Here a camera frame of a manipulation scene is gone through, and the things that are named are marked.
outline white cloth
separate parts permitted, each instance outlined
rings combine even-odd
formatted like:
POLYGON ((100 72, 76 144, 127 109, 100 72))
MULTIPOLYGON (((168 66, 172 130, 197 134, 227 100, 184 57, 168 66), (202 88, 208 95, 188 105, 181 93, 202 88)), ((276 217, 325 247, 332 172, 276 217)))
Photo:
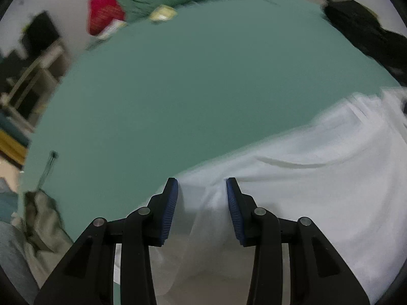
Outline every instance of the white cloth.
POLYGON ((158 302, 246 303, 254 252, 233 232, 225 187, 233 176, 259 207, 294 221, 310 217, 375 303, 407 258, 403 97, 407 90, 384 90, 382 99, 355 94, 305 128, 176 176, 170 236, 150 248, 158 302))

